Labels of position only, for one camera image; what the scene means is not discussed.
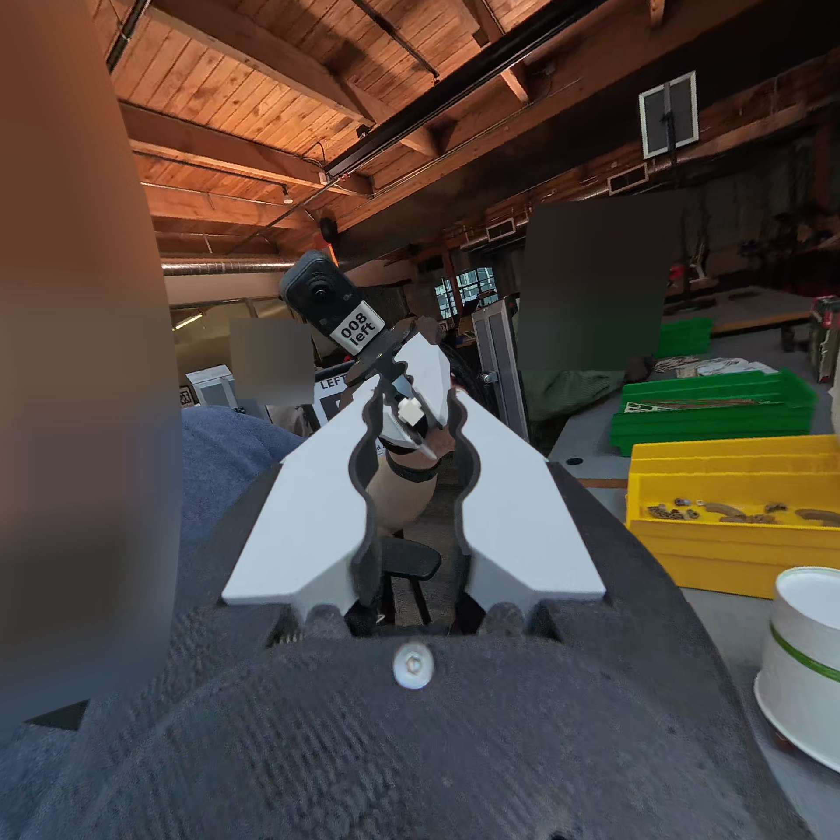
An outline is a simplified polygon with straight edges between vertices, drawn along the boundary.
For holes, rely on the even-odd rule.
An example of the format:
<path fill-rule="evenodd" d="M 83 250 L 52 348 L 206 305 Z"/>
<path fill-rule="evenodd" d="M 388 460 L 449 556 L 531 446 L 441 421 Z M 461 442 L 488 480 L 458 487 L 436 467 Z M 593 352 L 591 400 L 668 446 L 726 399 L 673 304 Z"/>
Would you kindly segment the black ceiling track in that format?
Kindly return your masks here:
<path fill-rule="evenodd" d="M 603 1 L 547 3 L 328 163 L 325 168 L 328 184 L 367 165 L 603 4 Z"/>

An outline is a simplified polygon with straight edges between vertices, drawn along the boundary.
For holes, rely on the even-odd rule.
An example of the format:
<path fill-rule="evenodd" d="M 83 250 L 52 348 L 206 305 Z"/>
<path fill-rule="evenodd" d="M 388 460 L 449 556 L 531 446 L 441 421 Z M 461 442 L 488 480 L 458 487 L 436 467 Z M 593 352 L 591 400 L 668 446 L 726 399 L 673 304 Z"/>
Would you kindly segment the white metal box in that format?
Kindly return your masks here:
<path fill-rule="evenodd" d="M 187 373 L 185 376 L 199 405 L 238 409 L 234 377 L 225 364 Z"/>

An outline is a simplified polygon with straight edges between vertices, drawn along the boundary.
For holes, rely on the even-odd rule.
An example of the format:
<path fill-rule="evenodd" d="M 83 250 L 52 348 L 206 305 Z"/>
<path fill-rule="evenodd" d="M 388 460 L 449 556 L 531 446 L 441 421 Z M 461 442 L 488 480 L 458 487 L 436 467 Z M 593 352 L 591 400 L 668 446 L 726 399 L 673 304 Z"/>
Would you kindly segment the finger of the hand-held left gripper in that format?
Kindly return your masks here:
<path fill-rule="evenodd" d="M 420 453 L 426 459 L 438 459 L 418 432 L 394 420 L 382 421 L 380 441 L 386 450 L 394 454 Z"/>
<path fill-rule="evenodd" d="M 394 420 L 405 427 L 397 416 L 397 406 L 404 398 L 416 398 L 423 406 L 426 419 L 411 427 L 419 434 L 448 425 L 448 393 L 451 389 L 448 358 L 422 334 L 414 334 L 386 357 L 381 368 L 380 387 L 383 393 L 383 420 Z"/>

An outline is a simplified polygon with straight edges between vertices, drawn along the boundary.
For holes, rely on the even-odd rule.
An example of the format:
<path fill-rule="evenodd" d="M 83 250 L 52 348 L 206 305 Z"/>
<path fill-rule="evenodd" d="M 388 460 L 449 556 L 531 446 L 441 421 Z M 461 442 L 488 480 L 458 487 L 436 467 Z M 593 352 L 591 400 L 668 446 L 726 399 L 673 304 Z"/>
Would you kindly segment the silver air duct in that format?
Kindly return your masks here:
<path fill-rule="evenodd" d="M 283 273 L 295 265 L 294 260 L 263 256 L 192 256 L 162 257 L 165 277 L 229 276 Z"/>

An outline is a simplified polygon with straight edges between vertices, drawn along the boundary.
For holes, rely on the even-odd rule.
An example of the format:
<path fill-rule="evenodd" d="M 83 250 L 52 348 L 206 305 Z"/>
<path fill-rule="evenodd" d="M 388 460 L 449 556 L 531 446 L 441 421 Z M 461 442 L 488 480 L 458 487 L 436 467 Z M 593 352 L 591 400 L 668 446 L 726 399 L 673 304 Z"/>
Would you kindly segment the white paper cup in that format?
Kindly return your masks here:
<path fill-rule="evenodd" d="M 800 567 L 778 576 L 753 694 L 783 739 L 839 772 L 838 570 Z"/>

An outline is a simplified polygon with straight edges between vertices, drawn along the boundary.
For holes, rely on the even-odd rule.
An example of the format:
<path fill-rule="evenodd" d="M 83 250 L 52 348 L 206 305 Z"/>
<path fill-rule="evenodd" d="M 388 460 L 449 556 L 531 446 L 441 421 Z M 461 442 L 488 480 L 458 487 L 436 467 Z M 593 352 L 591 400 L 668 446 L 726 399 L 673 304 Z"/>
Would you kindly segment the green plastic bin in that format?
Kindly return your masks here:
<path fill-rule="evenodd" d="M 787 370 L 626 385 L 610 445 L 628 457 L 641 444 L 802 436 L 816 405 L 816 392 Z"/>
<path fill-rule="evenodd" d="M 662 360 L 707 352 L 713 325 L 713 318 L 664 322 L 659 331 L 655 358 Z"/>

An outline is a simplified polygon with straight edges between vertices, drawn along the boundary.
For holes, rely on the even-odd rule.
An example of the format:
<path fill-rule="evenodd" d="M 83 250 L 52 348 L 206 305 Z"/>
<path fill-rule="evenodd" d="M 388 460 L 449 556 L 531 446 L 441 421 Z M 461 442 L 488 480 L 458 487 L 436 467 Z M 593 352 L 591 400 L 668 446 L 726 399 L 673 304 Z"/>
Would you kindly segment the white framed light panel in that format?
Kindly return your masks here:
<path fill-rule="evenodd" d="M 638 96 L 644 159 L 650 160 L 697 142 L 697 78 L 691 71 Z"/>

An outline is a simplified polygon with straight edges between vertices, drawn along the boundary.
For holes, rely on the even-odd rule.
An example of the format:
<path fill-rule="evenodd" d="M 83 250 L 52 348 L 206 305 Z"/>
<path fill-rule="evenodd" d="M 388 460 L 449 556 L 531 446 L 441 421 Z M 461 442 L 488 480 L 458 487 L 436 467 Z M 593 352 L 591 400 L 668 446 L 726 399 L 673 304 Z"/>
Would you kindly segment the pile of brown lego pieces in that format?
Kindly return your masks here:
<path fill-rule="evenodd" d="M 838 511 L 795 507 L 777 501 L 756 505 L 732 505 L 720 501 L 703 501 L 676 497 L 644 505 L 648 518 L 664 521 L 749 524 L 761 526 L 803 526 L 837 529 Z"/>

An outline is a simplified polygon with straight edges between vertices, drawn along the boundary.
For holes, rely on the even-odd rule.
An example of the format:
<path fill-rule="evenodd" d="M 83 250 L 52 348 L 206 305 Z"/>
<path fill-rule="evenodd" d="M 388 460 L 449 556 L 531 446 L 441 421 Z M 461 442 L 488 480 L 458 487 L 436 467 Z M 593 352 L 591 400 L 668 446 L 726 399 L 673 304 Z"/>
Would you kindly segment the person's blue shirt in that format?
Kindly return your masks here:
<path fill-rule="evenodd" d="M 250 485 L 303 438 L 222 406 L 182 410 L 180 558 L 186 559 Z"/>

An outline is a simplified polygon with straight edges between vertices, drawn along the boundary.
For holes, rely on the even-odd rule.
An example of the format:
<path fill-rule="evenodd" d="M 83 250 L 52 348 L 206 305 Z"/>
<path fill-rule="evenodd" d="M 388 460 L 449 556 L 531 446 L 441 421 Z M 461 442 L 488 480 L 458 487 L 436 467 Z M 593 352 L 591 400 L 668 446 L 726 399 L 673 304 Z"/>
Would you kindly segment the papers on table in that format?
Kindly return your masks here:
<path fill-rule="evenodd" d="M 688 379 L 752 372 L 771 375 L 778 371 L 762 362 L 748 361 L 742 358 L 721 357 L 704 360 L 696 355 L 684 355 L 658 360 L 654 366 L 654 372 L 673 372 L 679 379 Z"/>

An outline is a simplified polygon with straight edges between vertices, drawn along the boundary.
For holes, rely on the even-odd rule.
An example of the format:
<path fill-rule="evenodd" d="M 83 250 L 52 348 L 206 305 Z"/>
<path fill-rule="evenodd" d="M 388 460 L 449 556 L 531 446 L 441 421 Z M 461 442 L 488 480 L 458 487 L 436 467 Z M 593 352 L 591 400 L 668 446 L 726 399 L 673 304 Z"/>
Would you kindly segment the red canister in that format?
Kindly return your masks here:
<path fill-rule="evenodd" d="M 817 382 L 834 382 L 839 354 L 839 296 L 816 297 L 811 307 L 808 352 Z"/>

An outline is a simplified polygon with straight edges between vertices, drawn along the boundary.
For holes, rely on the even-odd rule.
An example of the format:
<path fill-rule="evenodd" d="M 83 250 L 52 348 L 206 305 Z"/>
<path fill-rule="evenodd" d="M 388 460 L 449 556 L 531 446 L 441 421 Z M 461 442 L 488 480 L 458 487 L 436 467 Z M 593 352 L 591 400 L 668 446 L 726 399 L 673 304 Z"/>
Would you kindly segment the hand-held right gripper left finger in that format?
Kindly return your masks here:
<path fill-rule="evenodd" d="M 379 377 L 365 381 L 284 458 L 222 592 L 226 605 L 284 604 L 301 620 L 317 606 L 345 615 L 373 605 L 382 549 L 368 488 L 379 467 L 383 395 Z"/>

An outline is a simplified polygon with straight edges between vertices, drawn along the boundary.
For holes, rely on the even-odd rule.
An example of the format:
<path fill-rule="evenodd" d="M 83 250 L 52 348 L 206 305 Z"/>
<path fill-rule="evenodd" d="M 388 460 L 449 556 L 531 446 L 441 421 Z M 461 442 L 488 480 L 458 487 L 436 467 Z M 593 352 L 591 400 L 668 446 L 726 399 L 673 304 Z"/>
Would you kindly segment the yellow plastic bin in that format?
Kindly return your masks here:
<path fill-rule="evenodd" d="M 839 529 L 664 521 L 644 505 L 676 497 L 732 505 L 787 502 L 839 513 L 834 435 L 638 444 L 627 479 L 626 528 L 679 587 L 774 597 L 783 572 L 839 568 Z"/>

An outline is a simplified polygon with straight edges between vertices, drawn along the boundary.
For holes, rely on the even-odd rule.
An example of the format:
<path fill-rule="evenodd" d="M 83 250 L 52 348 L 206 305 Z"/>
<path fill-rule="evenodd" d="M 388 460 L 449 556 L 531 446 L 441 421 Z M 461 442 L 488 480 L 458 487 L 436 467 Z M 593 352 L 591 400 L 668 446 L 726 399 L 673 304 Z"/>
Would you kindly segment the black chair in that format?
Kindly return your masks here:
<path fill-rule="evenodd" d="M 395 537 L 381 537 L 381 590 L 377 605 L 376 626 L 378 629 L 396 624 L 396 605 L 393 594 L 393 579 L 408 582 L 411 587 L 418 615 L 423 625 L 432 622 L 428 611 L 422 583 L 434 578 L 442 557 L 439 552 L 423 543 Z"/>

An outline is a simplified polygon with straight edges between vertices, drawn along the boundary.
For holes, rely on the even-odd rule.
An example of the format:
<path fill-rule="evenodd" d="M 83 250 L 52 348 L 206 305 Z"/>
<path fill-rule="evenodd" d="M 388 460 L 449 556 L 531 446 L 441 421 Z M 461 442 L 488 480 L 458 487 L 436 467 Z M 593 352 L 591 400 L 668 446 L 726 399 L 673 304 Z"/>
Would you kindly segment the metal framed panel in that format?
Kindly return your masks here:
<path fill-rule="evenodd" d="M 498 418 L 529 444 L 529 417 L 511 318 L 511 302 L 507 298 L 477 309 L 472 315 L 479 378 L 493 395 Z"/>

